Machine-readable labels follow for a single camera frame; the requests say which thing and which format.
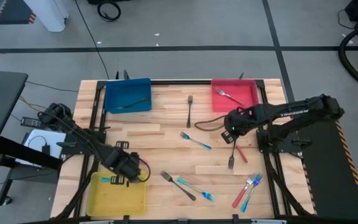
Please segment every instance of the chair wheel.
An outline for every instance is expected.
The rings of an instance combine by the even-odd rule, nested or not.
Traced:
[[[9,205],[10,203],[12,203],[12,198],[10,198],[9,196],[6,196],[4,203],[2,205]]]

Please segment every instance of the black table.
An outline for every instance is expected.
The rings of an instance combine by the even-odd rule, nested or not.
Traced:
[[[28,75],[24,73],[0,72],[0,134],[22,93],[27,78]],[[11,168],[6,183],[0,193],[0,205],[3,204],[6,198],[13,177],[18,176],[17,170],[21,170],[22,173],[23,170],[25,170],[24,173],[29,173],[28,169],[25,169],[26,166],[15,162],[15,158],[54,170],[58,170],[61,164],[60,159],[35,151],[0,136],[0,166]]]

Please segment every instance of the black mat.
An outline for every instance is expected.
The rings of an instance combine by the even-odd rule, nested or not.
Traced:
[[[5,0],[0,9],[0,25],[33,24],[35,14],[23,0]]]

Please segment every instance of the white object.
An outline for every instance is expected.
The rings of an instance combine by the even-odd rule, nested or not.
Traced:
[[[50,32],[61,32],[65,29],[68,12],[60,0],[24,0],[24,2]]]
[[[36,137],[36,136],[44,137],[45,140],[47,140],[47,144],[50,146],[50,155],[59,159],[60,153],[62,152],[62,147],[56,145],[56,143],[64,142],[65,138],[66,138],[66,134],[65,133],[57,133],[54,131],[44,131],[44,130],[31,131],[31,133],[29,134],[29,137],[27,137],[27,140],[25,141],[24,145],[31,149],[34,149],[36,151],[42,152],[42,146],[45,145],[45,140],[42,137]],[[30,165],[30,166],[41,167],[40,165],[33,164],[31,162],[27,162],[22,159],[16,159],[16,162],[20,162],[21,164],[26,164],[26,165]]]

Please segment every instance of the blue tray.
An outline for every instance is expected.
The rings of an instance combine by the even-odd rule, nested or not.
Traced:
[[[117,107],[138,102],[147,96],[149,97],[147,101],[129,108],[117,109]],[[104,109],[113,114],[150,111],[152,109],[152,82],[149,78],[107,82],[105,97]]]

